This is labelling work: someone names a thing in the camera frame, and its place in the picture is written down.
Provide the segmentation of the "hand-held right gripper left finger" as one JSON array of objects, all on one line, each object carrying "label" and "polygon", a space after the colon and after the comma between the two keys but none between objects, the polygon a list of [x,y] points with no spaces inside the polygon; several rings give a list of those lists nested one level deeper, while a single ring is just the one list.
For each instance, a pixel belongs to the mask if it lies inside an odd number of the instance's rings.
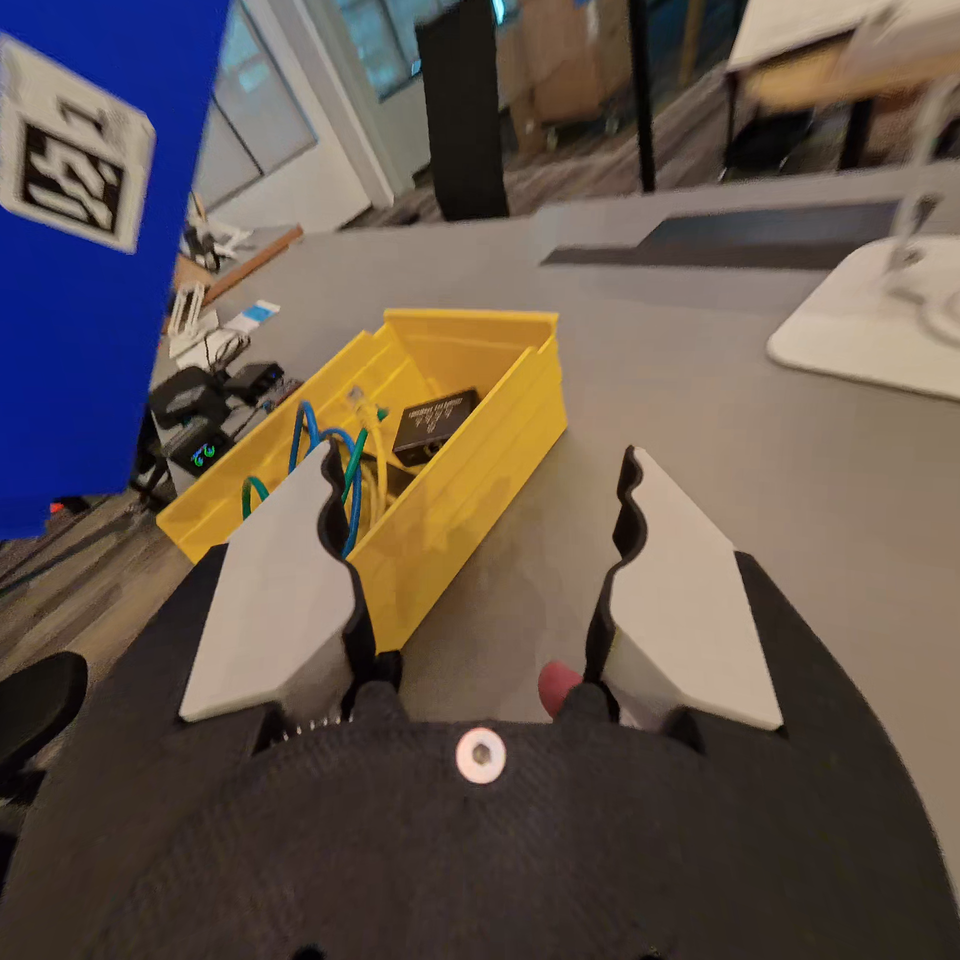
[{"label": "hand-held right gripper left finger", "polygon": [[341,456],[322,441],[230,535],[178,715],[272,706],[337,722],[377,657],[357,570],[341,556]]}]

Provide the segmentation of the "cardboard box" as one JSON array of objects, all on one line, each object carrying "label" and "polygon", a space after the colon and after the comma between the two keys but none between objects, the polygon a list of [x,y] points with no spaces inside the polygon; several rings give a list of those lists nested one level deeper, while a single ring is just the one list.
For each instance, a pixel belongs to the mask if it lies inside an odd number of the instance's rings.
[{"label": "cardboard box", "polygon": [[616,132],[632,84],[625,1],[515,2],[496,30],[496,68],[518,150],[552,150],[562,128],[604,121]]}]

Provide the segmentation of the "wooden plank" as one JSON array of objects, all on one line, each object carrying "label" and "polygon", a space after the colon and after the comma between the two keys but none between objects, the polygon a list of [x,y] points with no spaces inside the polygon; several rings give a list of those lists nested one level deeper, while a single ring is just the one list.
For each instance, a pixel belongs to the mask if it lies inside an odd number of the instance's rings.
[{"label": "wooden plank", "polygon": [[251,274],[275,260],[296,244],[305,232],[299,223],[262,226],[254,229],[242,241],[237,255],[222,261],[220,270],[211,274],[207,284],[204,307],[211,306]]}]

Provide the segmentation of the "wooden document stand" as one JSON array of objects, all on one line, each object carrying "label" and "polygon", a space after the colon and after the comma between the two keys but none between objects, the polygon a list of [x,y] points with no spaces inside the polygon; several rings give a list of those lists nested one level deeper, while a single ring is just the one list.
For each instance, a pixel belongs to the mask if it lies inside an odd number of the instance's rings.
[{"label": "wooden document stand", "polygon": [[922,234],[935,144],[958,92],[957,1],[889,2],[854,30],[739,73],[772,109],[922,89],[890,235],[848,255],[767,342],[781,366],[959,399],[959,239]]}]

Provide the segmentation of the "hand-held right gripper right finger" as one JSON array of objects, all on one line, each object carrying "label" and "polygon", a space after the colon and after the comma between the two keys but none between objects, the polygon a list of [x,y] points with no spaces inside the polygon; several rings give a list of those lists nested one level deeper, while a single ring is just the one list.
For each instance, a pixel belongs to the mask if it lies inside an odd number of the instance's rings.
[{"label": "hand-held right gripper right finger", "polygon": [[614,718],[663,732],[683,711],[763,730],[784,717],[735,546],[643,448],[627,447],[583,679]]}]

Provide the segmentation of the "white tablet stand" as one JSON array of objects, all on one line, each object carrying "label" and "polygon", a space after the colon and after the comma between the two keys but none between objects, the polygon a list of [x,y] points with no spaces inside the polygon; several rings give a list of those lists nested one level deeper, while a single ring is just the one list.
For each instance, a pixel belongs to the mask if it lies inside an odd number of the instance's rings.
[{"label": "white tablet stand", "polygon": [[226,260],[237,260],[252,232],[211,220],[199,194],[191,190],[178,252],[210,274],[220,272]]}]

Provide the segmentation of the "yellow plastic bin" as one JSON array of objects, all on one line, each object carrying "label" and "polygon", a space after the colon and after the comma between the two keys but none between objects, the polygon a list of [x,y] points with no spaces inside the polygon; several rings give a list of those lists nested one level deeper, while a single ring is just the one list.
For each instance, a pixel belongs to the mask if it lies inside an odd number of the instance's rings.
[{"label": "yellow plastic bin", "polygon": [[568,425],[556,313],[390,309],[361,331],[162,510],[160,530],[192,562],[242,521],[247,475],[269,491],[286,476],[296,408],[354,433],[355,386],[389,409],[390,462],[400,414],[469,388],[481,401],[349,557],[362,581],[378,653],[402,649]]}]

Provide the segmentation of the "blue plastic bin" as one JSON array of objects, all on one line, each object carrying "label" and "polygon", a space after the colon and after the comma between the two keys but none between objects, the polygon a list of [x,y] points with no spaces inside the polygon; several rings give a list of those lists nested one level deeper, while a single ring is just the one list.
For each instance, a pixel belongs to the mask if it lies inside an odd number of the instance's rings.
[{"label": "blue plastic bin", "polygon": [[230,2],[2,2],[2,540],[134,462]]}]

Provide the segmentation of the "black office chair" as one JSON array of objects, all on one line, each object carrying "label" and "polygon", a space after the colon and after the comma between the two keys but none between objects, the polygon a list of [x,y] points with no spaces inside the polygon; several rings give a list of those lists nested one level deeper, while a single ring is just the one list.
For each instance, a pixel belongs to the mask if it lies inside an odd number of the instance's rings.
[{"label": "black office chair", "polygon": [[416,24],[435,198],[447,222],[505,219],[496,22],[462,1]]}]

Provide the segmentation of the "person's right hand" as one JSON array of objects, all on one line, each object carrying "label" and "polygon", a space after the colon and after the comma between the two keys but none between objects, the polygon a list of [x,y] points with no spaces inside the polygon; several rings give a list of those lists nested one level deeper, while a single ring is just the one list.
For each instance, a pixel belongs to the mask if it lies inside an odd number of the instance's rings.
[{"label": "person's right hand", "polygon": [[537,677],[538,700],[550,717],[556,719],[571,690],[582,684],[582,675],[557,659],[547,662]]}]

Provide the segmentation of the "black ethernet switch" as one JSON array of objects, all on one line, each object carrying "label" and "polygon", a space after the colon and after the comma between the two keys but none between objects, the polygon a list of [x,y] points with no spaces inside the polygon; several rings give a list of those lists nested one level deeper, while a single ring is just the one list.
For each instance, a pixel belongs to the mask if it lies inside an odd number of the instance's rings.
[{"label": "black ethernet switch", "polygon": [[407,407],[398,421],[393,456],[408,470],[427,464],[464,425],[479,402],[478,391],[469,388]]}]

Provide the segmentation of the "blue white small box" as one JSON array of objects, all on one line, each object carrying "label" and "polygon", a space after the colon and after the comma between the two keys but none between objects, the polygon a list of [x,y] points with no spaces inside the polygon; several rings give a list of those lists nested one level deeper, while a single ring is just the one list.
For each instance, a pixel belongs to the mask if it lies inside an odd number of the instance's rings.
[{"label": "blue white small box", "polygon": [[258,300],[228,320],[222,329],[244,335],[251,335],[258,331],[271,318],[277,316],[281,312],[281,309],[281,306],[277,304]]}]

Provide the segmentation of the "black device green lights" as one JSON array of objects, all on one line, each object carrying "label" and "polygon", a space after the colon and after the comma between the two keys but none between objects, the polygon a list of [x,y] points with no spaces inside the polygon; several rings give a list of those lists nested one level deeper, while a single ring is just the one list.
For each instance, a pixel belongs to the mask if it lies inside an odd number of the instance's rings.
[{"label": "black device green lights", "polygon": [[234,448],[234,440],[220,425],[194,422],[161,443],[177,496]]}]

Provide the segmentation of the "black electronic box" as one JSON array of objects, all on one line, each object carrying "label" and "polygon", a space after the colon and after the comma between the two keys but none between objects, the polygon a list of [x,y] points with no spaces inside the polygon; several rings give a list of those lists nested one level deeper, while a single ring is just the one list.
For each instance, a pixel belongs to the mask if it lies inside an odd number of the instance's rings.
[{"label": "black electronic box", "polygon": [[157,428],[171,430],[200,416],[222,425],[232,412],[221,380],[199,366],[186,366],[150,390],[148,405]]},{"label": "black electronic box", "polygon": [[222,382],[222,393],[228,399],[254,408],[282,384],[284,376],[285,371],[277,362],[249,363]]}]

